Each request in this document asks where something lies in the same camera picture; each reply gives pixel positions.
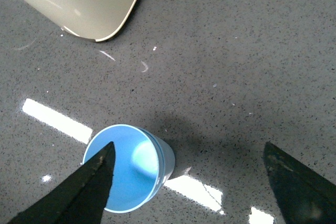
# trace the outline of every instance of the plastic cup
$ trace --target plastic cup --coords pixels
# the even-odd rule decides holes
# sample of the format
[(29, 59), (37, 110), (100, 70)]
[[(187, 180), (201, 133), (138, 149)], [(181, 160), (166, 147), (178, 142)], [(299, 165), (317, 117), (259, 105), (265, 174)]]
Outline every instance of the plastic cup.
[(83, 164), (108, 143), (115, 147), (112, 187), (105, 210), (131, 212), (148, 202), (174, 170), (171, 147), (148, 131), (117, 124), (100, 131), (89, 143)]

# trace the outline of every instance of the white speck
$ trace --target white speck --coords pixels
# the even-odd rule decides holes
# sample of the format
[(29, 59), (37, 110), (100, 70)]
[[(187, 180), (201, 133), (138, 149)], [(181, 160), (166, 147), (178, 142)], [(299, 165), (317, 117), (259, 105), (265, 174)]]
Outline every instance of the white speck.
[(107, 54), (106, 52), (104, 52), (104, 51), (100, 51), (102, 54), (104, 54), (104, 55), (106, 55), (107, 57), (109, 57), (110, 59), (112, 59), (112, 60), (114, 60), (115, 61), (115, 59), (112, 57), (112, 56), (110, 56), (109, 54)]
[(145, 73), (145, 72), (147, 72), (147, 70), (148, 70), (148, 65), (145, 63), (145, 62), (143, 62), (143, 61), (141, 61), (141, 63), (144, 65), (144, 67), (145, 67), (145, 70), (143, 70), (142, 72), (143, 73)]
[(51, 176), (50, 175), (45, 175), (42, 177), (42, 182), (46, 183), (51, 181)]

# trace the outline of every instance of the quartz surface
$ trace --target quartz surface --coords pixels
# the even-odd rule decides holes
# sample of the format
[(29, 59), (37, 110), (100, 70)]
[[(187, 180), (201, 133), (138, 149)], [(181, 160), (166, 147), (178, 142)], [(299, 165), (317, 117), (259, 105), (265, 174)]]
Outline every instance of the quartz surface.
[[(87, 146), (25, 113), (26, 99), (92, 129), (90, 139), (113, 124), (145, 128), (175, 152), (169, 181), (201, 185), (164, 186), (102, 223), (249, 223), (251, 208), (284, 223), (267, 141), (336, 183), (335, 3), (139, 0), (117, 36), (93, 43), (0, 0), (0, 223), (74, 172)], [(191, 199), (202, 186), (217, 205)]]

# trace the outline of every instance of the blue cup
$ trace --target blue cup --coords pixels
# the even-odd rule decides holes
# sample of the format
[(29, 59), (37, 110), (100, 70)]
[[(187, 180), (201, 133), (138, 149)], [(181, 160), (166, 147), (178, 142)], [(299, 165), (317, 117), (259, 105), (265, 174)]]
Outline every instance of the blue cup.
[(83, 164), (108, 143), (115, 147), (112, 187), (105, 210), (124, 213), (148, 202), (173, 173), (170, 146), (148, 131), (117, 124), (100, 131), (89, 143)]

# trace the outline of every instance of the scratch mark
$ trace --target scratch mark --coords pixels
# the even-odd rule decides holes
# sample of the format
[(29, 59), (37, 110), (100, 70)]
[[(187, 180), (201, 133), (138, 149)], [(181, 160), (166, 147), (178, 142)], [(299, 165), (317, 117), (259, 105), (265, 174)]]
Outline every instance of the scratch mark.
[(102, 54), (104, 54), (104, 55), (106, 55), (107, 57), (109, 57), (110, 59), (112, 59), (112, 60), (114, 60), (115, 61), (115, 59), (112, 57), (112, 56), (110, 56), (109, 54), (107, 54), (106, 52), (104, 52), (104, 51), (100, 51)]
[(143, 61), (141, 61), (141, 63), (144, 65), (144, 67), (145, 67), (145, 70), (143, 70), (142, 72), (143, 73), (145, 73), (145, 72), (147, 72), (147, 70), (148, 70), (148, 65), (145, 63), (145, 62), (143, 62)]
[(21, 51), (21, 50), (23, 50), (23, 49), (25, 49), (25, 48), (27, 48), (27, 47), (30, 47), (30, 46), (35, 42), (35, 40), (36, 40), (36, 39), (34, 39), (31, 43), (29, 43), (29, 44), (27, 44), (27, 45), (25, 45), (25, 46), (23, 46), (23, 47), (13, 48), (13, 50), (15, 50), (15, 51)]

